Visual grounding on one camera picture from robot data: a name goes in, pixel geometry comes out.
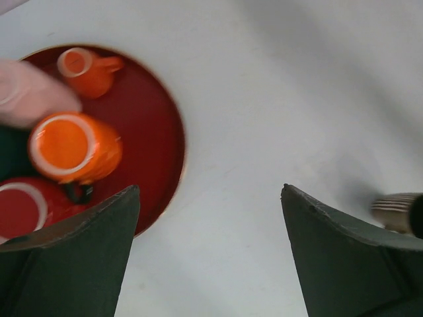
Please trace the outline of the large orange mug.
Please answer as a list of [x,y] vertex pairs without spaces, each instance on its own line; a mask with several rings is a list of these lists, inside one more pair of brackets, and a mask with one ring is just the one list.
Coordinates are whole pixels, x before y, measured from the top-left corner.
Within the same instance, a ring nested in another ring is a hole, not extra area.
[[110,125],[78,112],[58,112],[32,130],[28,154],[34,167],[60,184],[91,185],[122,160],[119,134]]

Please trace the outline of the small orange mug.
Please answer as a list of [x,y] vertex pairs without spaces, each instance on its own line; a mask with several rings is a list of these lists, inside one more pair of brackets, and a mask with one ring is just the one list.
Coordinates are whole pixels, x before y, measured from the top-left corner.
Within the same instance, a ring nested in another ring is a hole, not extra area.
[[105,95],[114,83],[114,73],[124,67],[120,57],[101,57],[94,51],[74,47],[64,51],[57,68],[65,82],[85,98]]

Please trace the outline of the red mug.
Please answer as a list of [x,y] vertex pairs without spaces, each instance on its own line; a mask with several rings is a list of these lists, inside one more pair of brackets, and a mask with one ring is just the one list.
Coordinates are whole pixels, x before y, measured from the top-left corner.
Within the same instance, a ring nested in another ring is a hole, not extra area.
[[1,243],[77,215],[87,205],[74,203],[65,186],[45,178],[1,182]]

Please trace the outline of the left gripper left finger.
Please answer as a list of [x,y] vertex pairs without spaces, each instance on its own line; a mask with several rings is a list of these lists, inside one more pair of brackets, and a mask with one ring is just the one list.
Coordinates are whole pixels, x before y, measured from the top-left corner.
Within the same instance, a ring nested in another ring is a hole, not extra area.
[[1,245],[2,316],[113,316],[140,210],[135,185]]

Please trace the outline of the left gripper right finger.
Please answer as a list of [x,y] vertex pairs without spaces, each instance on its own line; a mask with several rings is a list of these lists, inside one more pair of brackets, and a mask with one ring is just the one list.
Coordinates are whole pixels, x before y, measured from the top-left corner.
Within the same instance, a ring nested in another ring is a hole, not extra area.
[[422,315],[422,239],[371,225],[289,184],[281,204],[309,316]]

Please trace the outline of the brown speckled mug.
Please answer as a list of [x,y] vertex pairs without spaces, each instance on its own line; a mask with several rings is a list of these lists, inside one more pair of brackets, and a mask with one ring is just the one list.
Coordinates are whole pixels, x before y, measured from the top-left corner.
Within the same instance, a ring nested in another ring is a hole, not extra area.
[[422,239],[422,193],[384,195],[371,204],[371,214],[387,230]]

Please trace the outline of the light pink tall mug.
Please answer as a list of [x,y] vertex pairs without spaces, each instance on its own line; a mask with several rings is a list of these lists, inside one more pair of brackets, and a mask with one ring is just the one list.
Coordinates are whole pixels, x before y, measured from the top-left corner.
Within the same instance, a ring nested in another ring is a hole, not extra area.
[[27,61],[1,60],[1,124],[31,129],[57,112],[81,112],[82,103],[63,83]]

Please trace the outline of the red round tray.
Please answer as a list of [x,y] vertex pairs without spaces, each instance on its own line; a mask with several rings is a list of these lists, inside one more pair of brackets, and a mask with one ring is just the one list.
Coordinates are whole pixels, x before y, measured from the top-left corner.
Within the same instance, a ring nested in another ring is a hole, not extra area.
[[83,113],[113,127],[123,143],[121,162],[93,182],[87,207],[137,185],[140,209],[134,234],[139,236],[165,212],[180,184],[186,156],[182,116],[171,93],[140,60],[104,46],[80,48],[123,62],[105,95],[81,99]]

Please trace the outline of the dark green mug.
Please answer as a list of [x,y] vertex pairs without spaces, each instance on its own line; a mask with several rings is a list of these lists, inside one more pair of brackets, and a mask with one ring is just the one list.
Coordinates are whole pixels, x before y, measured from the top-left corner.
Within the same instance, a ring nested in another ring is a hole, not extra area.
[[29,135],[25,130],[1,126],[1,181],[37,175],[27,152]]

